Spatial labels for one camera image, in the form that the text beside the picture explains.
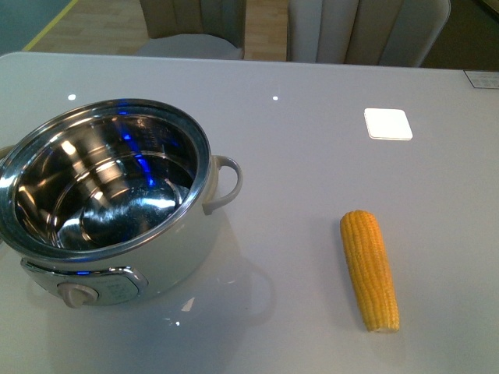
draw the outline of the corn cob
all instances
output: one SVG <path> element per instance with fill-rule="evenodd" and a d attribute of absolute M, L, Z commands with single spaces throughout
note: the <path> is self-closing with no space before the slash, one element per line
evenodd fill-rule
<path fill-rule="evenodd" d="M 397 300 L 376 217 L 363 210 L 348 212 L 340 229 L 350 279 L 367 330 L 398 331 Z"/>

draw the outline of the wooden floor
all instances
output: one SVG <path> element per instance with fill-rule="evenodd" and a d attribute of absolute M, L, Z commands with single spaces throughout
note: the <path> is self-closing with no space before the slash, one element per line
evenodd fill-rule
<path fill-rule="evenodd" d="M 245 59 L 284 61 L 288 0 L 247 0 Z M 147 42 L 139 0 L 79 0 L 30 50 L 133 55 Z"/>

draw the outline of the stainless steel pot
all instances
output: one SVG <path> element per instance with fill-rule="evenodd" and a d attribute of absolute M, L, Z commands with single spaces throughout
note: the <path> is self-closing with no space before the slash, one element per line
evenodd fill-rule
<path fill-rule="evenodd" d="M 223 166 L 237 182 L 215 198 Z M 242 185 L 194 119 L 137 99 L 53 118 L 9 151 L 0 175 L 0 237 L 70 307 L 150 297 L 187 277 L 214 243 L 211 213 Z"/>

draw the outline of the white table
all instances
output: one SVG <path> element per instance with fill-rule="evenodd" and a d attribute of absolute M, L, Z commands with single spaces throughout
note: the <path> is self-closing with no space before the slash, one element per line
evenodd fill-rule
<path fill-rule="evenodd" d="M 69 309 L 2 244 L 0 372 L 497 372 L 499 90 L 462 71 L 17 53 L 0 146 L 118 97 L 191 114 L 242 191 L 203 266 L 148 302 Z M 371 139 L 365 108 L 404 110 L 413 139 Z M 384 233 L 396 334 L 356 308 L 338 227 L 354 209 Z"/>

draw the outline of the beige chair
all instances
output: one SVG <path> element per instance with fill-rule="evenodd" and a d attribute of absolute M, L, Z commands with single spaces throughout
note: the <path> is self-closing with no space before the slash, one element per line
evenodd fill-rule
<path fill-rule="evenodd" d="M 289 0 L 288 61 L 421 66 L 449 0 Z"/>
<path fill-rule="evenodd" d="M 150 40 L 136 54 L 244 57 L 246 0 L 140 0 Z"/>

